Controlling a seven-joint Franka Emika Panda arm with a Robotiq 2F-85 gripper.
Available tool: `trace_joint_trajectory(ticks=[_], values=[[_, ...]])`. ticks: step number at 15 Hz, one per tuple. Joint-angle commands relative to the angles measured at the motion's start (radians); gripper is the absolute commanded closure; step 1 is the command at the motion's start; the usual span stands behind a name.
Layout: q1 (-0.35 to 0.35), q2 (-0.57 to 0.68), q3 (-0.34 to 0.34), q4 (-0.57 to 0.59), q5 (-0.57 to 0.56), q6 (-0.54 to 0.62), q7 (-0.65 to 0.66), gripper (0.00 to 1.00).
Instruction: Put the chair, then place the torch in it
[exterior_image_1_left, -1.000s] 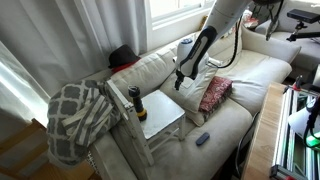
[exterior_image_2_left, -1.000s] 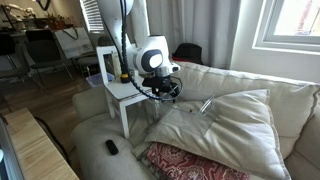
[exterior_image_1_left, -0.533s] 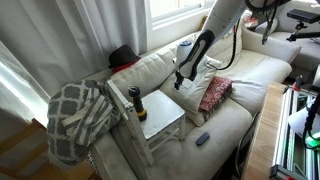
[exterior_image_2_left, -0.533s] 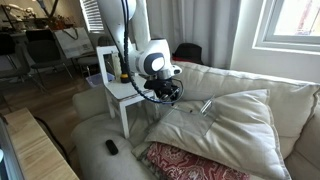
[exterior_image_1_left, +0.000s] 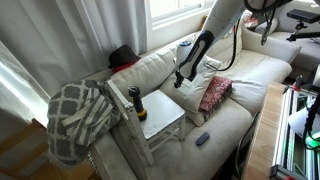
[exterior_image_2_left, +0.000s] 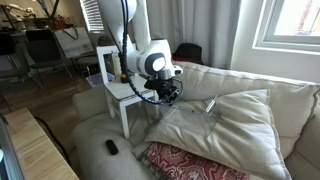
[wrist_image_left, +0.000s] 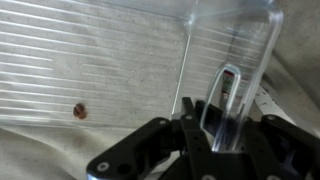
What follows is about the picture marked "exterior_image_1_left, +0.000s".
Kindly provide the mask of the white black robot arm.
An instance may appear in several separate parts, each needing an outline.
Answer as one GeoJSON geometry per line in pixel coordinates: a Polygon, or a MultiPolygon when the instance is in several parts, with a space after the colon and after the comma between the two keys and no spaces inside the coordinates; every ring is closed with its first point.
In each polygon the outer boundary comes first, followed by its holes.
{"type": "Polygon", "coordinates": [[[177,58],[175,70],[175,88],[180,88],[184,79],[193,81],[197,75],[197,65],[208,49],[220,40],[236,22],[245,10],[253,13],[271,11],[274,17],[277,8],[291,0],[216,0],[205,21],[205,24],[185,58],[177,58]]]}

